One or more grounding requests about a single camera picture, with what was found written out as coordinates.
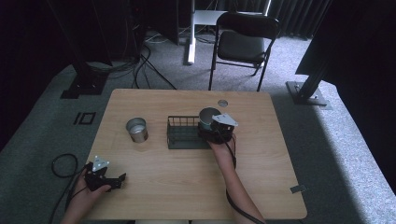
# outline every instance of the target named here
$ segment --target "wooden tabletop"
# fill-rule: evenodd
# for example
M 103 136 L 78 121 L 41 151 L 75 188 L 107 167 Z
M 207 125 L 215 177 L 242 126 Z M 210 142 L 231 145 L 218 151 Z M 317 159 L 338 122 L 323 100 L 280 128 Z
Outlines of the wooden tabletop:
M 221 107 L 219 100 L 228 105 Z M 236 171 L 268 219 L 306 216 L 271 97 L 265 92 L 114 90 L 88 161 L 110 161 L 107 178 L 126 173 L 88 219 L 231 219 L 224 182 L 210 149 L 168 149 L 168 116 L 198 116 L 205 107 L 228 113 L 239 126 Z M 125 129 L 146 120 L 148 140 L 134 143 Z

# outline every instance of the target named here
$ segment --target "wire basket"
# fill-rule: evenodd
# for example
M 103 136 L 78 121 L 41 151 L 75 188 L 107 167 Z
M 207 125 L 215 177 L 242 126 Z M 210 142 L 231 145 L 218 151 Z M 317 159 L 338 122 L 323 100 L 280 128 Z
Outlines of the wire basket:
M 198 116 L 169 116 L 167 138 L 169 149 L 204 149 L 209 144 L 198 136 Z

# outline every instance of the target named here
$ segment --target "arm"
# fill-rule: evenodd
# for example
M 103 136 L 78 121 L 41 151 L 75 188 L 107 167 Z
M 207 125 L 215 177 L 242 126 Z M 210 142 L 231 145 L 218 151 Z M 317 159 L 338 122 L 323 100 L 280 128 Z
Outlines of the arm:
M 224 177 L 226 189 L 233 199 L 233 202 L 246 213 L 265 223 L 262 214 L 248 196 L 248 193 L 239 179 L 238 173 L 233 168 L 233 157 L 227 146 L 225 144 L 217 145 L 210 142 L 209 145 L 213 149 L 216 161 Z M 231 140 L 228 145 L 232 151 L 235 151 L 233 140 Z M 233 210 L 233 216 L 236 223 L 253 223 L 235 210 Z
M 61 224 L 77 224 L 91 210 L 95 202 L 108 191 L 111 186 L 104 185 L 96 191 L 90 191 L 84 180 L 86 169 L 78 177 L 78 182 L 73 192 L 74 197 L 71 199 L 69 206 L 64 214 Z

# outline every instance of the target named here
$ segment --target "silver cup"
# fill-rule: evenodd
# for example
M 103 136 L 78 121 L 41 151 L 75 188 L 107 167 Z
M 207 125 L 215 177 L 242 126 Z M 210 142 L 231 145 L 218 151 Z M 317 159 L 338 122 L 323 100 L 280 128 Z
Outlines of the silver cup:
M 199 112 L 199 121 L 201 126 L 206 130 L 211 130 L 210 124 L 212 123 L 213 119 L 212 116 L 220 115 L 221 113 L 213 107 L 207 107 Z
M 142 118 L 133 118 L 126 123 L 126 130 L 131 135 L 132 141 L 142 143 L 149 138 L 146 121 Z

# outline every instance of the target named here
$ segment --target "person's left hand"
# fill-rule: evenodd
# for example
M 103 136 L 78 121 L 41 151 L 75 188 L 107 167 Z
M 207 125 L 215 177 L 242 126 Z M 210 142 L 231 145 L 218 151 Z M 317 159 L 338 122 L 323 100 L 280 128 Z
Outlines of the person's left hand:
M 78 177 L 78 182 L 73 192 L 74 197 L 71 199 L 70 204 L 67 207 L 64 218 L 61 222 L 62 224 L 79 223 L 92 209 L 95 202 L 106 191 L 111 189 L 111 186 L 104 185 L 95 191 L 91 191 L 84 180 L 85 173 L 87 173 L 87 169 L 84 169 Z

